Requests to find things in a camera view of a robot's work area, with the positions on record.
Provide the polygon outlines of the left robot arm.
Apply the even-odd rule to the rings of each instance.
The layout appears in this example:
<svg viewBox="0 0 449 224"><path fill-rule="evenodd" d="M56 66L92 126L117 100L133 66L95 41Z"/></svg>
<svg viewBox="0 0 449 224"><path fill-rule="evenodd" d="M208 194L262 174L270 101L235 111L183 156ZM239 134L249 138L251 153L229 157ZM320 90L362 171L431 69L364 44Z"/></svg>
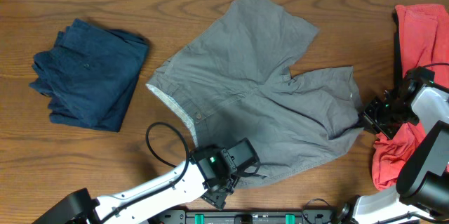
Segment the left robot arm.
<svg viewBox="0 0 449 224"><path fill-rule="evenodd" d="M140 223L224 188L242 163L235 147L197 150L172 171L115 195L93 199L86 188L72 192L35 223Z"/></svg>

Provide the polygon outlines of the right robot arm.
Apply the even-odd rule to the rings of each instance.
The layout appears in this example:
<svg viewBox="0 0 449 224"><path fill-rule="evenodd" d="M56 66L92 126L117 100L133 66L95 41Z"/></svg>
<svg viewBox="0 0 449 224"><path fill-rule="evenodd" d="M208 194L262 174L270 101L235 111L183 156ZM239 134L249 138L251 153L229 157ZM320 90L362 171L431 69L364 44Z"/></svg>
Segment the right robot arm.
<svg viewBox="0 0 449 224"><path fill-rule="evenodd" d="M366 130L392 139L400 125L421 123L424 140L401 169L397 184L347 202L336 223L448 222L448 89L428 65L409 70L400 85L360 114Z"/></svg>

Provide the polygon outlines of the grey shorts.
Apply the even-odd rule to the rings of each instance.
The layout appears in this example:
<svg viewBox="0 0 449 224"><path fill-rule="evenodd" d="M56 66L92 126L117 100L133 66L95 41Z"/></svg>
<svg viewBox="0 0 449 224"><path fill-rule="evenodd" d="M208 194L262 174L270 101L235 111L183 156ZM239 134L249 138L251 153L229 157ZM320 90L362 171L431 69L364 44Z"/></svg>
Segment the grey shorts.
<svg viewBox="0 0 449 224"><path fill-rule="evenodd" d="M239 187L271 185L345 155L361 132L351 67L290 73L317 34L271 0L235 0L157 68L147 88L196 146L249 139L260 168Z"/></svg>

